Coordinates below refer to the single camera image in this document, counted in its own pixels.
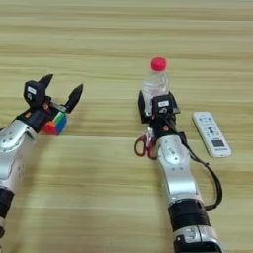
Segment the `red bottle cap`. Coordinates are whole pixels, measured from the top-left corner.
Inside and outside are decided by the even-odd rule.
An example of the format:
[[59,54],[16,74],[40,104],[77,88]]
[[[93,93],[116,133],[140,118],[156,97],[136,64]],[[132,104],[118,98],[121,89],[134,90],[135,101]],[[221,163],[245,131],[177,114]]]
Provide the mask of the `red bottle cap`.
[[167,66],[167,61],[162,57],[155,57],[151,61],[151,68],[154,71],[163,71]]

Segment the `wood grain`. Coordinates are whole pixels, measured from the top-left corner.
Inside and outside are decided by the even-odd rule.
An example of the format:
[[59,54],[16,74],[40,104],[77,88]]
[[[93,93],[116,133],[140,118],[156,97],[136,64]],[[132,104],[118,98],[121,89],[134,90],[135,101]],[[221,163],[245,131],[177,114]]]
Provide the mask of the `wood grain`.
[[[1,0],[0,125],[27,106],[25,81],[54,73],[48,94],[84,96],[61,137],[41,136],[10,210],[5,252],[172,252],[157,164],[133,153],[137,94],[149,60],[168,58],[178,127],[224,188],[210,213],[230,253],[253,251],[253,2]],[[211,111],[233,154],[211,159],[191,120]],[[192,164],[203,196],[210,176]]]

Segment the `black cable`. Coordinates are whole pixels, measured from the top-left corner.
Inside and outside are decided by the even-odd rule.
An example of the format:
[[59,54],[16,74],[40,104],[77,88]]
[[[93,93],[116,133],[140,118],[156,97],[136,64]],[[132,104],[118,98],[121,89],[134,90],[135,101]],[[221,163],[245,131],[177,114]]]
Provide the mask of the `black cable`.
[[210,172],[210,174],[211,174],[211,176],[212,176],[212,178],[213,178],[213,180],[214,180],[215,187],[216,187],[216,200],[215,200],[215,202],[214,202],[213,204],[205,206],[205,209],[206,209],[207,211],[210,211],[210,210],[215,209],[215,208],[221,203],[222,197],[223,197],[222,185],[221,185],[221,183],[220,183],[218,177],[216,176],[216,174],[214,173],[214,171],[210,168],[210,165],[209,165],[207,162],[204,162],[202,159],[200,159],[200,158],[195,154],[195,152],[192,150],[192,148],[188,145],[186,139],[184,139],[184,138],[179,134],[179,132],[177,132],[177,131],[175,130],[175,128],[172,127],[172,126],[170,125],[170,123],[167,121],[167,119],[164,119],[164,120],[165,120],[165,123],[170,127],[170,129],[171,129],[175,134],[177,134],[177,135],[180,137],[180,139],[181,139],[183,145],[189,150],[191,159],[194,160],[195,162],[199,162],[199,163],[203,164],[203,165],[209,170],[209,172]]

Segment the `red scissors handle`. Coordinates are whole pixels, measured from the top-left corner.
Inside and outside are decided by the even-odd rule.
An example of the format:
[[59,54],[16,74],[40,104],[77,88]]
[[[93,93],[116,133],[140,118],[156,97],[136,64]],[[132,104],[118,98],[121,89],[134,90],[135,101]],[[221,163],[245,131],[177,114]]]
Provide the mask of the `red scissors handle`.
[[[139,152],[137,146],[138,146],[141,142],[143,142],[143,147],[142,147],[143,149],[142,149],[142,151]],[[135,142],[134,151],[135,151],[136,155],[138,155],[138,156],[144,156],[144,155],[145,155],[146,150],[147,150],[147,145],[146,145],[146,143],[147,143],[147,136],[146,136],[146,135],[141,136],[141,137]]]
[[147,148],[147,156],[148,158],[150,158],[151,160],[156,160],[157,159],[157,155],[155,154],[155,144],[156,141],[154,138],[151,138],[150,143],[149,143],[149,147]]

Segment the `scissors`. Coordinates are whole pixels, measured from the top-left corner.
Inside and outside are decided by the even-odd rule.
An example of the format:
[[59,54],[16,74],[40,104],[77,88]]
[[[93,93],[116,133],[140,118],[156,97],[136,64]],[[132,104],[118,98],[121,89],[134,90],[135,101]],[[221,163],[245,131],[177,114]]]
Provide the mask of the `scissors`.
[[[143,142],[143,149],[139,152],[139,148],[137,146]],[[153,129],[151,127],[147,128],[147,133],[143,136],[141,136],[134,145],[134,151],[136,155],[138,156],[145,156],[147,153],[147,157],[156,160],[157,156],[154,154],[154,148],[155,148],[155,138],[153,134]]]

